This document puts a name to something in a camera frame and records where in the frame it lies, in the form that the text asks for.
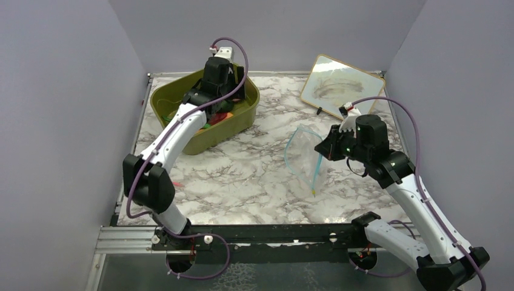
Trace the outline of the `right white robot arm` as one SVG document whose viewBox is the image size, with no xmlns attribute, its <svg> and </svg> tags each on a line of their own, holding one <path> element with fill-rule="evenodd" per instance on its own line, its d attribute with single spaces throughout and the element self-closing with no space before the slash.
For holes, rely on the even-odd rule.
<svg viewBox="0 0 514 291">
<path fill-rule="evenodd" d="M 394 229 L 372 212 L 352 221 L 350 240 L 359 247 L 372 243 L 385 248 L 415 271 L 425 290 L 456 290 L 480 275 L 490 261 L 485 248 L 473 247 L 449 223 L 416 176 L 410 158 L 390 148 L 387 125 L 379 116 L 359 116 L 351 130 L 332 125 L 315 151 L 329 161 L 362 163 L 365 175 L 405 211 L 422 240 Z"/>
</svg>

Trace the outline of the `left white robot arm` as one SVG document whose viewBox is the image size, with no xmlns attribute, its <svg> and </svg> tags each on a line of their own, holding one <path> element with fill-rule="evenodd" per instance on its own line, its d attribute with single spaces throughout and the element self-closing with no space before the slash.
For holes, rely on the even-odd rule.
<svg viewBox="0 0 514 291">
<path fill-rule="evenodd" d="M 168 231 L 167 240 L 176 249 L 190 243 L 190 221 L 173 202 L 175 187 L 169 171 L 194 135 L 220 111 L 221 103 L 244 87 L 247 74 L 247 66 L 210 57 L 202 78 L 184 93 L 164 131 L 139 155 L 128 154 L 122 162 L 127 216 L 137 218 L 130 211 L 131 203 L 145 207 L 145 213 Z"/>
</svg>

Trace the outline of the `clear zip top bag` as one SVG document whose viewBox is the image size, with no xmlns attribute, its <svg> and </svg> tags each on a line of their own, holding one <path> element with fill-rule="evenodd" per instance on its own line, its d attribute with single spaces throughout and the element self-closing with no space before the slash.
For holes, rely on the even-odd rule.
<svg viewBox="0 0 514 291">
<path fill-rule="evenodd" d="M 316 197 L 321 194 L 328 175 L 324 157 L 315 151 L 322 136 L 311 127 L 300 124 L 284 149 L 285 165 L 300 181 L 305 191 Z"/>
</svg>

